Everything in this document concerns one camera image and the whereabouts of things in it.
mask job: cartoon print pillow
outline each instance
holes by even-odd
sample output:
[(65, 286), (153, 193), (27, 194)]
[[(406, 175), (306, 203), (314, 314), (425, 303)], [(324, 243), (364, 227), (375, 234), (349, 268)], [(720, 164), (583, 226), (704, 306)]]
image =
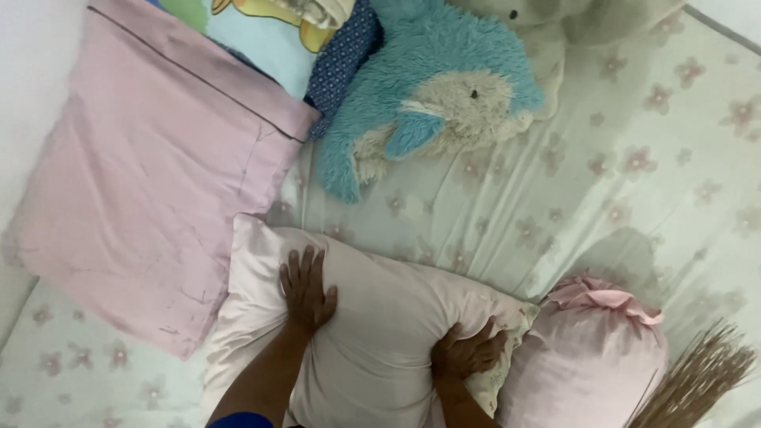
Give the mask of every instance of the cartoon print pillow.
[(307, 93), (317, 53), (335, 33), (318, 28), (270, 0), (149, 1), (239, 53), (298, 99)]

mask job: stuffed animal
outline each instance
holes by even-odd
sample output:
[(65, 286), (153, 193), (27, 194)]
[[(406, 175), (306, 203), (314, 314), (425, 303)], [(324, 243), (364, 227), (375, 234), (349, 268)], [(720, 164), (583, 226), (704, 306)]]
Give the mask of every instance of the stuffed animal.
[(491, 146), (523, 132), (544, 96), (522, 42), (444, 0), (375, 0), (385, 44), (362, 66), (317, 159), (323, 188), (358, 203), (390, 161)]
[(476, 16), (496, 16), (523, 40), (546, 104), (534, 115), (546, 120), (558, 108), (565, 54), (570, 47), (606, 46), (652, 28), (685, 0), (447, 0)]

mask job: white plush toy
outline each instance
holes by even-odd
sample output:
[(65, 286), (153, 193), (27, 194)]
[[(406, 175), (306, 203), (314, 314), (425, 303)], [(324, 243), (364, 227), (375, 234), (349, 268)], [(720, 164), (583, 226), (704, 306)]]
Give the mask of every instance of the white plush toy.
[(447, 0), (476, 16), (495, 15), (523, 40), (534, 78), (544, 90), (546, 120), (558, 108), (569, 47), (606, 46), (645, 32), (685, 0)]

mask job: blue polka dot fabric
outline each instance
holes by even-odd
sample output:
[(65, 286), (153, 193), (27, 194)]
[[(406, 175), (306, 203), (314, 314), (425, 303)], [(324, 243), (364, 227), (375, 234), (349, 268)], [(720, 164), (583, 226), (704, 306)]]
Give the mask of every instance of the blue polka dot fabric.
[(304, 100), (323, 114), (309, 137), (323, 138), (354, 74), (383, 42), (383, 30), (370, 0), (357, 0), (346, 21), (317, 58)]

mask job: fluffy blue fur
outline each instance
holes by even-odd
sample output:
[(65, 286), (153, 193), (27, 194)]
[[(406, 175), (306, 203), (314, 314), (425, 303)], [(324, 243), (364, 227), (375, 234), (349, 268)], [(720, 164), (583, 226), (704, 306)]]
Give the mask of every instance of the fluffy blue fur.
[(396, 119), (402, 100), (434, 75), (487, 69), (512, 84), (511, 112), (539, 110), (544, 102), (523, 43), (496, 18), (476, 18), (444, 0), (371, 3), (386, 42), (354, 77), (317, 159), (323, 188), (345, 203), (360, 200), (353, 142)]
[(391, 139), (386, 143), (384, 156), (396, 160), (420, 149), (444, 129), (444, 118), (428, 113), (400, 113)]

